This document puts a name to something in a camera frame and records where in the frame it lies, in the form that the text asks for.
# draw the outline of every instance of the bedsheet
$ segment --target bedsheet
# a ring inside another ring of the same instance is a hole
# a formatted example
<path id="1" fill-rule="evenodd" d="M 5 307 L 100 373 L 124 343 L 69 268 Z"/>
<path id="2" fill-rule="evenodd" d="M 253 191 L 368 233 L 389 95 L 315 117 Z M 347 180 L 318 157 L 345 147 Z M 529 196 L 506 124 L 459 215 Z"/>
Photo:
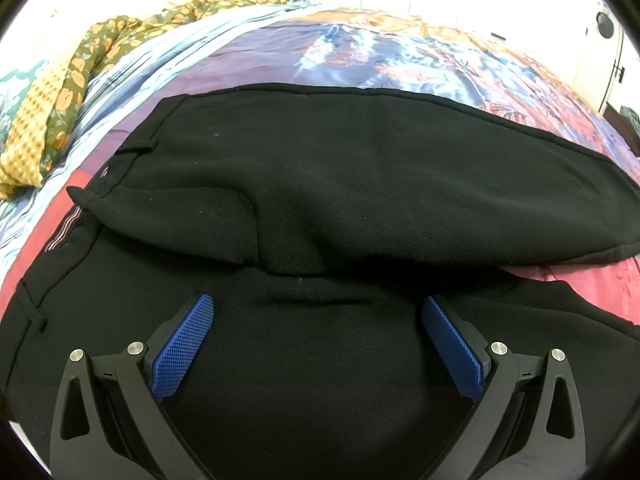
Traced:
<path id="1" fill-rule="evenodd" d="M 617 132 L 535 60 L 498 41 L 420 23 L 378 12 L 334 11 L 243 34 L 183 71 L 103 134 L 91 156 L 71 174 L 70 184 L 84 186 L 161 98 L 256 82 L 437 94 L 604 153 L 640 182 L 640 163 Z M 11 283 L 47 239 L 47 248 L 62 242 L 79 216 L 72 209 L 60 223 L 71 205 L 64 193 L 55 197 L 0 290 L 0 308 L 11 295 Z M 51 226 L 58 224 L 53 233 Z M 537 279 L 564 279 L 591 303 L 640 324 L 638 258 L 613 266 L 509 270 Z"/>

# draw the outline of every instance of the black hanging object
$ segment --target black hanging object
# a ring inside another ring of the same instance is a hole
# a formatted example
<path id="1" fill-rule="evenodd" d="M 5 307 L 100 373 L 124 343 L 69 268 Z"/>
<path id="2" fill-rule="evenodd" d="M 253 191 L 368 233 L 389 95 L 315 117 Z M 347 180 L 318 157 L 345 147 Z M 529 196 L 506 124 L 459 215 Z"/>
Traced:
<path id="1" fill-rule="evenodd" d="M 609 40 L 613 37 L 613 22 L 611 18 L 607 16 L 604 12 L 599 12 L 596 15 L 596 21 L 598 22 L 598 31 L 600 35 L 605 39 Z"/>

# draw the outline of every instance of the blue gripper pad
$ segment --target blue gripper pad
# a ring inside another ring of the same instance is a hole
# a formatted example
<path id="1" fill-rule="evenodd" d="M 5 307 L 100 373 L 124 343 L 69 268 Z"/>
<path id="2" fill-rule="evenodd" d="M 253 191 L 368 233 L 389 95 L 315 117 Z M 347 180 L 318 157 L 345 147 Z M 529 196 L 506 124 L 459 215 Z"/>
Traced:
<path id="1" fill-rule="evenodd" d="M 483 390 L 480 361 L 431 296 L 422 304 L 422 323 L 460 395 L 478 402 Z"/>
<path id="2" fill-rule="evenodd" d="M 213 300 L 201 295 L 152 365 L 149 389 L 156 402 L 173 395 L 213 323 Z"/>

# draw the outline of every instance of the black fabric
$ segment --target black fabric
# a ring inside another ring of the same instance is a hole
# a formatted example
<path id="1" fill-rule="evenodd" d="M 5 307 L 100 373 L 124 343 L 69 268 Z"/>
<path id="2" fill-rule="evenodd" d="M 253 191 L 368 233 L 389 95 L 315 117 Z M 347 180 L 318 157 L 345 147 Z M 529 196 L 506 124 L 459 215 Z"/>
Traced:
<path id="1" fill-rule="evenodd" d="M 638 187 L 602 156 L 432 96 L 283 85 L 163 101 L 127 143 L 151 138 L 69 190 L 81 219 L 24 277 L 44 330 L 17 296 L 0 323 L 45 459 L 69 352 L 145 340 L 194 290 L 216 317 L 162 405 L 219 480 L 421 478 L 471 409 L 420 322 L 436 292 L 488 340 L 565 350 L 590 463 L 640 397 L 637 327 L 480 268 L 637 250 Z"/>

